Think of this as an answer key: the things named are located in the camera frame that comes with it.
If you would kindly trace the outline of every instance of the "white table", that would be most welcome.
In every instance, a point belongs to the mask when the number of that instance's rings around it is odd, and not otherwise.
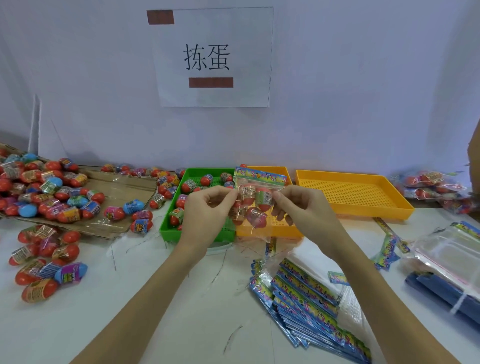
[[[169,249],[158,228],[166,211],[167,207],[163,207],[155,212],[154,229],[145,237],[129,232],[113,244],[84,239],[79,260],[87,263],[89,270],[81,284],[62,288],[39,304],[21,301],[23,288],[13,281],[17,268],[7,263],[10,253],[21,246],[16,239],[18,232],[30,224],[1,220],[0,362],[50,364],[73,359],[165,261]],[[409,240],[456,220],[439,209],[417,209],[405,224],[390,226]],[[371,220],[360,221],[355,224],[364,223],[366,230],[372,226]],[[348,228],[351,220],[343,222]],[[291,346],[245,288],[251,276],[250,264],[264,255],[264,244],[252,244],[250,248],[240,244],[243,246],[234,245],[226,253],[208,255],[191,271],[156,330],[142,363],[348,363],[315,347],[304,350]],[[408,287],[398,263],[383,275],[460,362],[478,361],[479,332],[450,316],[446,306]]]

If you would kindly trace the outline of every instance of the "yellow plastic tray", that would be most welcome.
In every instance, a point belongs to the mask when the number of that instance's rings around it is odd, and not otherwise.
[[[252,168],[253,170],[262,170],[269,173],[276,173],[281,174],[283,176],[287,176],[287,184],[292,184],[292,179],[288,174],[288,169],[286,167],[262,167],[262,166],[248,166],[248,168]],[[272,226],[272,229],[266,228],[265,236],[275,236],[281,238],[301,238],[303,235],[297,229],[296,226],[289,226],[285,220],[277,221],[275,217],[271,216],[270,213],[272,210],[267,212],[268,222],[267,226]],[[258,229],[255,231],[255,236],[262,236],[262,229]],[[237,236],[252,236],[252,226],[250,223],[245,220],[245,222],[241,226],[237,226]]]
[[[407,220],[414,211],[384,176],[297,170],[297,184],[322,190],[341,215]]]

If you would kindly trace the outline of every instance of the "person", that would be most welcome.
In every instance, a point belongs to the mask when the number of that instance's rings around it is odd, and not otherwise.
[[[71,364],[138,363],[173,296],[205,256],[237,198],[236,190],[221,186],[191,194],[172,254]],[[273,198],[272,215],[295,224],[342,268],[388,363],[458,363],[392,291],[321,191],[290,185]]]

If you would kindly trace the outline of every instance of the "white paper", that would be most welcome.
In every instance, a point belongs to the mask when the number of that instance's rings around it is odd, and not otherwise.
[[[149,25],[161,105],[268,107],[273,13],[174,10],[175,24]],[[190,77],[233,77],[233,88],[190,88]]]

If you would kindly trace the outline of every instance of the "green plastic tray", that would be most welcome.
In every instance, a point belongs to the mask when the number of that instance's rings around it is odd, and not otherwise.
[[[222,182],[220,181],[220,175],[223,172],[227,172],[233,175],[233,173],[235,172],[235,169],[234,168],[188,168],[185,171],[185,174],[183,175],[183,178],[180,181],[180,186],[172,198],[172,204],[168,208],[167,215],[163,219],[162,225],[160,226],[160,234],[162,235],[162,238],[164,241],[178,243],[178,241],[180,240],[181,231],[178,231],[177,228],[174,228],[173,226],[170,225],[170,221],[169,221],[170,219],[168,214],[175,209],[175,202],[177,201],[178,197],[182,193],[181,192],[182,184],[186,180],[192,179],[195,181],[195,183],[198,186],[201,186],[200,179],[204,175],[210,173],[213,176],[213,183],[211,187],[217,186],[217,185],[223,185]],[[225,222],[225,225],[222,228],[222,231],[215,238],[215,242],[230,242],[230,243],[234,242],[235,230],[236,230],[235,225],[229,218],[227,218],[227,221]]]

